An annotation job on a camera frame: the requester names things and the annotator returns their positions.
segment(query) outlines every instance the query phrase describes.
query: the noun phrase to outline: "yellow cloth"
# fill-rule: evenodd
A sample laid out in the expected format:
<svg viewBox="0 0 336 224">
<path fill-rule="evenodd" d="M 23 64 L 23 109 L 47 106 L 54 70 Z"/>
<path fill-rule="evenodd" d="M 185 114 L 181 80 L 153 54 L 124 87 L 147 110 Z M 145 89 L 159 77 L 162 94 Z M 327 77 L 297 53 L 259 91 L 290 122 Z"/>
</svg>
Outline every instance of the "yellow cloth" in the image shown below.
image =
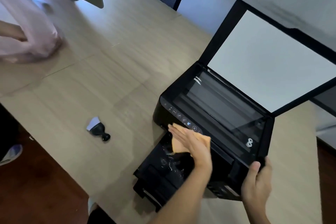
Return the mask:
<svg viewBox="0 0 336 224">
<path fill-rule="evenodd" d="M 173 123 L 173 127 L 176 128 L 176 129 L 178 129 L 181 133 L 183 133 L 185 135 L 184 127 L 182 127 L 182 126 L 180 126 L 178 124 L 175 124 L 175 123 Z M 193 131 L 193 133 L 194 133 L 196 139 L 199 140 L 199 141 L 201 141 L 209 149 L 209 151 L 210 151 L 211 137 L 204 136 L 204 135 L 202 135 L 200 133 L 197 133 L 195 131 Z M 179 140 L 177 140 L 176 138 L 174 138 L 174 136 L 173 136 L 173 138 L 171 140 L 171 145 L 173 147 L 173 152 L 174 153 L 189 152 L 189 150 L 187 148 L 185 148 L 183 146 L 183 144 Z"/>
</svg>

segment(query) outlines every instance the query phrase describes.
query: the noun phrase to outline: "person's right hand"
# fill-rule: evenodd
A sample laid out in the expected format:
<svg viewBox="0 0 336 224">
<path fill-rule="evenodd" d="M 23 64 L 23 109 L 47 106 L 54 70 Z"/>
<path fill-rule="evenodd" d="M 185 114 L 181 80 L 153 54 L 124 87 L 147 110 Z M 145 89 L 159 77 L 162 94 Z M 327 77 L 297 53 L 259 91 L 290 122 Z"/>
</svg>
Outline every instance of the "person's right hand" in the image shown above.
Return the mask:
<svg viewBox="0 0 336 224">
<path fill-rule="evenodd" d="M 184 128 L 185 134 L 183 134 L 170 124 L 168 125 L 168 131 L 190 151 L 190 154 L 194 158 L 195 167 L 202 167 L 211 174 L 212 160 L 210 150 L 197 140 L 194 132 L 191 129 Z"/>
<path fill-rule="evenodd" d="M 266 202 L 272 191 L 272 165 L 268 157 L 265 166 L 258 173 L 260 163 L 255 161 L 250 165 L 249 172 L 241 187 L 241 197 L 248 215 L 265 215 Z"/>
</svg>

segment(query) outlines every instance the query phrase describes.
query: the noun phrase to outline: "floor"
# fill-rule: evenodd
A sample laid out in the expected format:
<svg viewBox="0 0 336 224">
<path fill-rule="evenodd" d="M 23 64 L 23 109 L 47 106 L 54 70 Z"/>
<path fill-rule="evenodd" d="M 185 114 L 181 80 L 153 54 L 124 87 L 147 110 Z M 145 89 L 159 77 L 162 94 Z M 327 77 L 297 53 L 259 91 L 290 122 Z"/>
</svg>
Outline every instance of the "floor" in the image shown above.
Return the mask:
<svg viewBox="0 0 336 224">
<path fill-rule="evenodd" d="M 1 224 L 85 224 L 88 195 L 29 134 L 22 155 L 0 167 Z M 323 224 L 334 224 L 336 154 L 318 142 Z"/>
</svg>

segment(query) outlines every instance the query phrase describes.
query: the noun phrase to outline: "pink plastic bag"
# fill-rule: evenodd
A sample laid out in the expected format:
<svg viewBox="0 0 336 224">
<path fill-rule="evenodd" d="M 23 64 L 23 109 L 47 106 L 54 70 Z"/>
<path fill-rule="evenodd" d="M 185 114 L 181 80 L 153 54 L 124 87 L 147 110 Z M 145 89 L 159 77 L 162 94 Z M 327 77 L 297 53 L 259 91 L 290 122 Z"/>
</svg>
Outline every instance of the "pink plastic bag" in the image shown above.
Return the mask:
<svg viewBox="0 0 336 224">
<path fill-rule="evenodd" d="M 49 57 L 61 37 L 46 14 L 31 0 L 0 0 L 22 28 L 27 41 L 0 36 L 0 59 L 12 63 Z"/>
</svg>

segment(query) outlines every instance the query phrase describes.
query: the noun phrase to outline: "black pants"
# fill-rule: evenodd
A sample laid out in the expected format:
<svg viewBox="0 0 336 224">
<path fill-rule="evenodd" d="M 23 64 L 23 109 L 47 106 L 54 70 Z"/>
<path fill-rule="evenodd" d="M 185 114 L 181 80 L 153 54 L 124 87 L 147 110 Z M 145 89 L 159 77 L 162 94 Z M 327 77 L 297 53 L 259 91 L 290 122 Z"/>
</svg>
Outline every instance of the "black pants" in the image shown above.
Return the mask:
<svg viewBox="0 0 336 224">
<path fill-rule="evenodd" d="M 0 161 L 7 151 L 15 145 L 19 124 L 0 104 Z"/>
<path fill-rule="evenodd" d="M 87 224 L 116 224 L 100 207 L 95 209 L 89 216 Z"/>
</svg>

